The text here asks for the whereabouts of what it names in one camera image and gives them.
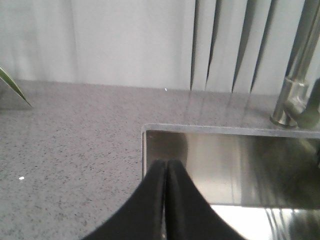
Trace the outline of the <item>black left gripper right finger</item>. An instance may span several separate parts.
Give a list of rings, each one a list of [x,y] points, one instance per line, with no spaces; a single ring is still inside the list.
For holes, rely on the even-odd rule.
[[[165,227],[168,240],[243,240],[209,205],[179,160],[167,162]]]

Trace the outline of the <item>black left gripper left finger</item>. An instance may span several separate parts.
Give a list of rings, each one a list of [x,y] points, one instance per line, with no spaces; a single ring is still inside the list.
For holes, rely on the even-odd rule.
[[[155,160],[129,199],[85,240],[160,240],[167,165]]]

